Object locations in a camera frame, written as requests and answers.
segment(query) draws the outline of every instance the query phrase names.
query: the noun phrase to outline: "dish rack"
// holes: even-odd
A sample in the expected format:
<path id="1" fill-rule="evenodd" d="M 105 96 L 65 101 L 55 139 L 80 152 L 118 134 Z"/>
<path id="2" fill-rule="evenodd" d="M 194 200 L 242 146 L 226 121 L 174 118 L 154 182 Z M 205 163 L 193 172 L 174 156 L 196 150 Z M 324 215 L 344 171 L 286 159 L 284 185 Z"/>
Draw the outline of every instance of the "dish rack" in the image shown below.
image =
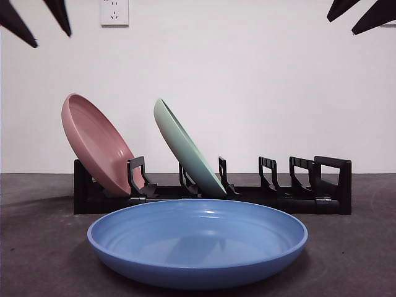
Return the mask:
<path id="1" fill-rule="evenodd" d="M 322 179 L 322 166 L 338 168 L 338 183 Z M 134 168 L 140 168 L 145 181 L 138 188 L 132 179 Z M 315 156 L 313 160 L 289 158 L 290 186 L 278 183 L 277 162 L 259 157 L 260 186 L 235 186 L 227 177 L 226 160 L 218 158 L 220 179 L 226 189 L 222 199 L 238 200 L 273 207 L 287 213 L 351 214 L 351 161 Z M 295 175 L 295 167 L 308 170 L 309 186 Z M 79 160 L 74 161 L 74 213 L 108 213 L 137 204 L 171 199 L 211 198 L 206 196 L 179 163 L 180 186 L 158 186 L 146 175 L 144 157 L 127 161 L 129 197 L 115 197 L 96 182 Z M 271 180 L 264 176 L 270 170 Z"/>

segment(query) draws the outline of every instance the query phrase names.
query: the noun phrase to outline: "pink plate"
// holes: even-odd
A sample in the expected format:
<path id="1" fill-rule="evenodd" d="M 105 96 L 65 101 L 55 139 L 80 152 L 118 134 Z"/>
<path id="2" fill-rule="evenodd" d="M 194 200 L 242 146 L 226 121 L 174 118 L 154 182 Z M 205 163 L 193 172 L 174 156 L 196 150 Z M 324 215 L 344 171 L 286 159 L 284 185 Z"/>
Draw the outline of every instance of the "pink plate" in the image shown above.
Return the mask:
<path id="1" fill-rule="evenodd" d="M 113 194 L 129 196 L 126 162 L 134 156 L 105 115 L 84 97 L 70 94 L 63 103 L 62 123 L 73 151 L 93 178 Z M 140 169 L 133 175 L 143 187 Z"/>

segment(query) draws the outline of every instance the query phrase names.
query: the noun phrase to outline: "white wall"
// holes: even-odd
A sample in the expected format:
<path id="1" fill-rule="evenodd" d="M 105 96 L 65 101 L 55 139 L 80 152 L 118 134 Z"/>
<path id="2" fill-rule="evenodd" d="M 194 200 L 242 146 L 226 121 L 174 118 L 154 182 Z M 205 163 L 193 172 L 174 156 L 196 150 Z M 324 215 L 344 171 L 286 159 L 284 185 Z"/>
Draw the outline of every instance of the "white wall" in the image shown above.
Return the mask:
<path id="1" fill-rule="evenodd" d="M 374 1 L 329 24 L 332 0 L 130 0 L 129 28 L 101 28 L 99 1 L 68 0 L 71 39 L 37 0 L 14 0 L 38 39 L 2 30 L 3 173 L 71 173 L 61 106 L 81 93 L 148 172 L 177 162 L 153 118 L 162 97 L 217 169 L 256 172 L 257 156 L 350 158 L 396 172 L 396 30 L 350 29 Z"/>

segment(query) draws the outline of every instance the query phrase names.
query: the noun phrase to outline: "blue plate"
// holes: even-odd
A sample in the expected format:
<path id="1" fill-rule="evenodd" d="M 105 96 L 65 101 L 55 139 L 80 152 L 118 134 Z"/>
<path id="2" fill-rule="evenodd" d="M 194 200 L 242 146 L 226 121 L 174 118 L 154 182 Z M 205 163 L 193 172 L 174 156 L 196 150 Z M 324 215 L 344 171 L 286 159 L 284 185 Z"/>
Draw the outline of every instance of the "blue plate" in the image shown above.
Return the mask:
<path id="1" fill-rule="evenodd" d="M 151 202 L 109 213 L 88 229 L 108 267 L 149 285 L 208 290 L 253 283 L 293 262 L 304 224 L 270 207 L 214 199 Z"/>

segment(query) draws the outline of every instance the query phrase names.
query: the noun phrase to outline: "plate rim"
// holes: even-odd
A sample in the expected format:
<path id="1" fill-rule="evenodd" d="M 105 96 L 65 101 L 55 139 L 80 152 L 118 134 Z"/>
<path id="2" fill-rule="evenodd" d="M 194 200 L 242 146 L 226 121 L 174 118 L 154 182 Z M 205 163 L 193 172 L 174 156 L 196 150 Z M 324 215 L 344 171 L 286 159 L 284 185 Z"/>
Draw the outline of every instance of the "plate rim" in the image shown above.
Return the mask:
<path id="1" fill-rule="evenodd" d="M 107 249 L 105 249 L 102 245 L 98 244 L 93 236 L 92 236 L 92 229 L 95 227 L 95 225 L 101 221 L 104 220 L 106 217 L 110 217 L 112 215 L 116 215 L 119 212 L 125 212 L 128 211 L 132 208 L 137 208 L 137 207 L 149 207 L 150 204 L 158 204 L 158 203 L 175 203 L 175 202 L 187 202 L 187 201 L 201 201 L 201 202 L 210 202 L 210 201 L 225 201 L 226 203 L 236 203 L 236 204 L 248 204 L 248 205 L 254 205 L 255 207 L 263 207 L 265 209 L 274 211 L 274 212 L 279 212 L 282 213 L 283 215 L 286 215 L 287 217 L 292 218 L 299 226 L 302 227 L 303 229 L 303 238 L 298 242 L 298 244 L 292 246 L 291 248 L 287 249 L 286 251 L 277 254 L 275 256 L 271 256 L 271 257 L 266 257 L 260 260 L 252 260 L 252 261 L 246 261 L 246 262 L 242 262 L 242 263 L 236 263 L 236 264 L 228 264 L 228 265 L 208 265 L 205 267 L 191 267 L 191 266 L 183 266 L 183 265 L 174 265 L 174 264 L 168 264 L 168 265 L 164 265 L 164 264 L 156 264 L 156 263 L 150 263 L 150 262 L 142 262 L 139 260 L 132 260 L 132 259 L 128 259 L 126 257 L 120 256 L 119 254 L 115 253 L 115 252 L 111 252 Z M 274 209 L 272 207 L 268 207 L 265 205 L 260 205 L 260 204 L 255 204 L 255 203 L 250 203 L 250 202 L 245 202 L 245 201 L 235 201 L 235 200 L 226 200 L 226 199 L 175 199 L 175 200 L 164 200 L 164 201 L 157 201 L 157 202 L 147 202 L 147 203 L 142 203 L 142 204 L 138 204 L 138 205 L 133 205 L 130 207 L 126 207 L 125 209 L 119 209 L 116 210 L 115 212 L 111 212 L 108 213 L 100 218 L 98 218 L 97 220 L 95 220 L 88 228 L 87 230 L 87 237 L 88 240 L 90 242 L 90 244 L 95 248 L 98 249 L 99 251 L 101 251 L 104 254 L 110 255 L 111 257 L 115 257 L 119 260 L 123 260 L 126 262 L 130 262 L 130 263 L 134 263 L 134 264 L 139 264 L 139 265 L 145 265 L 145 266 L 151 266 L 151 267 L 158 267 L 158 268 L 164 268 L 164 269 L 194 269 L 194 270 L 198 270 L 198 269 L 227 269 L 227 268 L 233 268 L 233 267 L 244 267 L 244 266 L 250 266 L 250 265 L 257 265 L 257 264 L 261 264 L 264 262 L 269 262 L 269 261 L 273 261 L 279 258 L 282 258 L 288 254 L 292 254 L 295 251 L 297 251 L 298 249 L 302 248 L 307 240 L 308 240 L 308 230 L 305 227 L 304 223 L 302 221 L 300 221 L 298 218 L 290 215 L 289 213 L 283 212 L 279 209 Z"/>

